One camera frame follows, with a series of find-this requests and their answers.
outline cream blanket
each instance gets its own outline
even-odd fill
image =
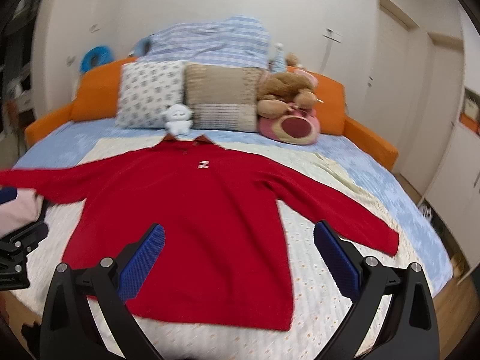
[[[81,163],[153,146],[160,140],[161,137],[103,138]],[[335,161],[319,154],[274,146],[245,143],[222,143],[221,146],[264,155],[329,185],[362,204],[400,234],[400,245],[394,258],[356,244],[362,255],[373,255],[386,266],[406,267],[413,261],[422,264],[403,230],[383,204],[357,186]],[[26,290],[15,291],[21,302],[40,315],[51,276],[55,266],[61,262],[63,251],[79,221],[82,208],[83,202],[80,202],[54,206],[48,211],[46,221],[50,227],[50,234],[42,242],[42,247],[29,256],[28,270],[32,286]],[[300,358],[307,360],[315,358],[325,346],[345,317],[351,301],[340,294],[313,243],[313,224],[283,202],[278,202],[278,209],[289,245],[290,269],[294,281],[295,311],[291,330],[278,332],[216,325],[166,323],[137,318],[139,325],[162,356],[166,359],[193,357],[205,360]],[[372,347],[380,331],[389,301],[389,297],[383,298],[359,353]],[[112,351],[120,353],[98,304],[92,301],[91,307],[107,346]]]

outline light blue bedspread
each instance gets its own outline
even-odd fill
[[[114,119],[68,122],[34,145],[15,167],[72,167],[85,157],[100,138],[142,137],[163,133],[163,130],[118,128],[114,126]],[[390,172],[347,138],[321,135],[316,144],[309,146],[279,143],[256,133],[234,131],[193,130],[188,138],[200,134],[217,142],[255,143],[318,152],[337,161],[357,185],[375,195],[402,226],[433,282],[432,295],[436,295],[452,278],[452,266],[446,250],[430,224]]]

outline white plush toy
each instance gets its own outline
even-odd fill
[[[192,111],[184,104],[174,104],[165,111],[165,126],[172,135],[188,134],[192,121]]]

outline red polo shirt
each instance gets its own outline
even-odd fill
[[[165,247],[127,305],[162,321],[289,330],[292,282],[277,199],[345,238],[390,255],[398,248],[396,232],[341,192],[205,137],[168,137],[69,169],[3,171],[0,185],[35,188],[60,204],[86,199],[63,255],[74,269],[116,256],[161,224]]]

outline beige striped pillow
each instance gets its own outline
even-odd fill
[[[261,73],[256,67],[189,64],[185,93],[193,111],[193,127],[257,131],[256,86]]]

